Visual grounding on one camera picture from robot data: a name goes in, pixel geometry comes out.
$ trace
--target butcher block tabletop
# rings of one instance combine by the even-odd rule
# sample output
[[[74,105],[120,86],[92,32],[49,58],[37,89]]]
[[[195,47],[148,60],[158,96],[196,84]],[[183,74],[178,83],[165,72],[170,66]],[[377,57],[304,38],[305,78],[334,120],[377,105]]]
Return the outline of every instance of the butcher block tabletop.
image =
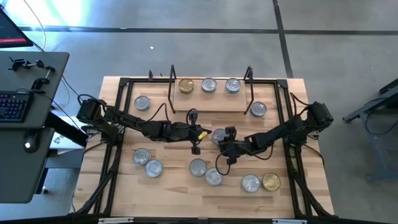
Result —
[[[121,77],[104,77],[99,98],[105,100],[108,105],[114,105],[118,92],[119,79]],[[294,78],[287,79],[289,91],[299,99],[308,102],[304,80]],[[250,85],[242,88],[246,95],[246,103],[251,100]],[[175,114],[169,106],[167,93],[168,83],[135,83],[132,89],[131,105],[129,113],[142,119],[149,119],[162,103],[167,103],[167,111],[171,122],[185,122],[186,111],[177,111]],[[121,110],[126,99],[126,90],[123,91]],[[257,132],[266,132],[279,125],[278,111],[275,99],[274,87],[266,84],[254,84],[254,101],[261,101],[267,107],[266,115],[255,118],[250,113],[243,112],[219,112],[219,108],[230,101],[217,101],[214,107],[218,111],[199,112],[197,124],[206,129],[216,130],[227,126],[235,126],[238,133],[236,139]],[[284,106],[285,119],[287,111],[282,90],[280,91],[282,105]],[[172,90],[172,98],[177,91]],[[138,111],[134,106],[134,100],[138,96],[147,96],[150,99],[148,111]],[[201,105],[201,98],[195,98],[197,105]],[[303,105],[298,104],[298,111]],[[154,120],[165,120],[164,109],[161,109]],[[99,142],[100,137],[90,139],[87,147]],[[308,139],[308,145],[319,151],[316,140]],[[189,165],[195,158],[203,159],[207,168],[215,166],[216,156],[220,153],[217,145],[211,140],[211,134],[204,137],[199,147],[199,156],[191,154],[190,142],[164,143],[153,142],[145,138],[141,133],[126,128],[124,142],[119,165],[118,178],[113,200],[111,216],[123,217],[211,217],[211,218],[293,218],[292,197],[290,195],[289,180],[284,158],[282,141],[274,143],[274,152],[267,161],[259,160],[253,156],[241,156],[238,162],[231,166],[231,171],[223,177],[222,184],[211,186],[206,183],[205,177],[194,177],[189,171]],[[145,167],[133,163],[132,155],[136,149],[146,148],[153,159],[159,160],[163,166],[163,174],[158,178],[148,177]],[[100,145],[84,155],[80,175],[75,190],[73,203],[78,210],[94,192],[100,179],[106,145]],[[267,157],[270,149],[258,154]],[[312,191],[323,208],[333,213],[328,184],[322,160],[313,151],[302,147],[302,159],[307,179],[308,188]],[[225,172],[226,158],[221,156],[218,166]],[[275,173],[280,178],[280,189],[268,192],[260,188],[255,193],[247,193],[241,187],[242,178],[246,174],[254,174],[262,180],[267,173]],[[104,191],[101,211],[106,204],[108,186]],[[300,208],[304,212],[302,193],[297,191]]]

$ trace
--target concrete floor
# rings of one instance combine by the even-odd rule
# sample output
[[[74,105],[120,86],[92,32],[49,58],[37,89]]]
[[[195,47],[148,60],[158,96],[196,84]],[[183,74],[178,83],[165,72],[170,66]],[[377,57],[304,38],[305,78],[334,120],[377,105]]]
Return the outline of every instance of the concrete floor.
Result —
[[[277,28],[272,0],[29,2],[45,25]],[[7,2],[10,17],[19,25],[37,25],[19,3]],[[395,0],[279,0],[279,6],[285,29],[398,29]],[[41,32],[26,34],[42,45]],[[335,213],[398,223],[398,181],[365,182],[364,175],[376,171],[373,152],[359,121],[341,120],[397,78],[398,36],[286,35],[286,40],[294,77],[304,78],[310,101],[326,103],[335,117],[320,138]],[[92,95],[98,95],[105,75],[147,75],[149,69],[167,74],[170,64],[177,75],[242,75],[251,65],[256,77],[286,77],[277,34],[48,32],[46,50],[70,52],[65,77],[77,92]],[[67,102],[63,85],[55,101]],[[76,114],[76,99],[63,109]],[[45,182],[51,194],[35,195],[25,205],[0,205],[0,220],[68,213],[77,177],[75,170],[51,170]]]

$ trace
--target desk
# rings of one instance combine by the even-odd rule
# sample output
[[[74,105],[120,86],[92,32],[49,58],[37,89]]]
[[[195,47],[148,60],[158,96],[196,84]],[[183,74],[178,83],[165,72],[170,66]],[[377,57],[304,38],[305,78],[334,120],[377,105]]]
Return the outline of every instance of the desk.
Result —
[[[120,77],[104,77],[99,97],[109,105],[114,105]],[[303,101],[307,101],[304,81],[288,79],[289,90]],[[142,119],[150,118],[161,103],[167,102],[166,83],[135,83],[132,91],[129,113]],[[246,96],[250,99],[250,88],[246,84]],[[150,98],[151,107],[147,112],[135,109],[134,99],[139,95]],[[274,89],[271,86],[254,85],[255,101],[267,105],[267,113],[263,118],[254,118],[249,113],[199,113],[197,124],[215,130],[234,124],[238,130],[236,139],[243,139],[256,132],[265,132],[279,125]],[[186,112],[172,113],[168,107],[172,122],[184,121]],[[165,119],[163,110],[155,119]],[[96,144],[98,139],[89,142],[88,147]],[[319,150],[316,141],[309,139],[308,145]],[[223,178],[221,186],[208,185],[204,177],[193,177],[189,173],[189,164],[194,158],[202,158],[208,168],[215,166],[219,154],[217,146],[207,136],[199,145],[201,155],[191,154],[190,143],[152,142],[137,131],[126,129],[124,136],[121,163],[119,166],[116,190],[111,216],[125,217],[213,217],[213,218],[293,218],[292,199],[290,196],[287,168],[282,141],[276,141],[274,154],[268,161],[261,161],[251,156],[241,156],[238,163],[231,166],[231,172]],[[146,176],[144,167],[132,162],[135,149],[147,148],[152,158],[164,165],[164,173],[153,179]],[[78,183],[75,190],[74,205],[78,210],[90,197],[98,185],[101,166],[106,146],[102,145],[85,154]],[[266,157],[269,151],[259,154]],[[220,167],[226,168],[226,159],[221,157]],[[326,211],[333,213],[330,194],[326,182],[322,160],[309,149],[303,147],[302,159],[307,177],[307,184],[317,200]],[[246,193],[241,187],[241,180],[246,174],[263,177],[273,172],[280,177],[281,187],[276,192],[264,189],[256,193]],[[298,190],[300,208],[304,210],[302,194]],[[104,209],[106,197],[103,197],[101,211]]]
[[[30,63],[43,61],[55,72],[49,76],[50,83],[43,86],[44,95],[35,94],[29,112],[23,123],[0,123],[0,203],[28,203],[37,188],[41,189],[47,173],[45,159],[54,131],[77,142],[86,144],[87,135],[78,131],[50,112],[50,107],[68,62],[66,52],[0,52],[0,90],[15,91],[18,88],[30,90],[34,80],[44,78],[47,70],[32,67],[8,70],[12,59],[25,59]],[[34,153],[24,150],[24,135],[28,129],[46,129],[40,137],[39,149]]]

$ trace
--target tin can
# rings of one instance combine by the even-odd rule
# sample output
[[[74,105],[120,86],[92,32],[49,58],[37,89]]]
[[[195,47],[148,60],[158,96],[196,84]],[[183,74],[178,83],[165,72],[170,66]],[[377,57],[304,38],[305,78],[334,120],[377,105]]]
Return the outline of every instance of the tin can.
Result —
[[[201,177],[205,175],[207,171],[206,162],[203,159],[194,159],[191,164],[189,164],[189,171],[195,177]]]
[[[225,83],[225,90],[230,94],[238,93],[241,89],[241,82],[236,78],[230,78]]]
[[[251,105],[250,113],[256,118],[261,118],[266,114],[266,112],[267,112],[267,107],[264,103],[254,102]]]
[[[158,177],[163,173],[163,165],[160,161],[153,159],[150,160],[145,166],[145,173],[149,177]]]
[[[276,174],[266,174],[262,179],[262,186],[268,191],[276,191],[280,187],[280,179]]]
[[[223,181],[223,176],[219,174],[216,168],[210,168],[206,171],[206,182],[212,186],[218,186]]]
[[[242,187],[247,193],[254,193],[260,188],[260,179],[253,175],[245,175],[242,179]]]
[[[134,100],[134,105],[139,111],[147,111],[150,107],[149,98],[146,96],[138,96],[136,100]]]
[[[193,92],[193,81],[191,79],[184,78],[178,85],[180,87],[180,92],[183,94],[190,94]]]
[[[213,132],[213,142],[218,144],[219,141],[223,140],[226,136],[224,129],[217,129]]]
[[[216,91],[216,88],[217,88],[217,82],[214,78],[205,78],[201,82],[201,89],[205,93],[214,93]]]
[[[132,155],[132,160],[135,164],[143,166],[150,160],[150,153],[144,148],[137,149]]]

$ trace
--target computer screen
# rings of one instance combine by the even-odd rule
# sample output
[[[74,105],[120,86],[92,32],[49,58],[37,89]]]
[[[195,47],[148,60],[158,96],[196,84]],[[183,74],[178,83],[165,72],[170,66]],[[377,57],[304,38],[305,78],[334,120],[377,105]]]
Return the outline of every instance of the computer screen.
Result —
[[[0,9],[0,48],[30,47],[33,43]]]

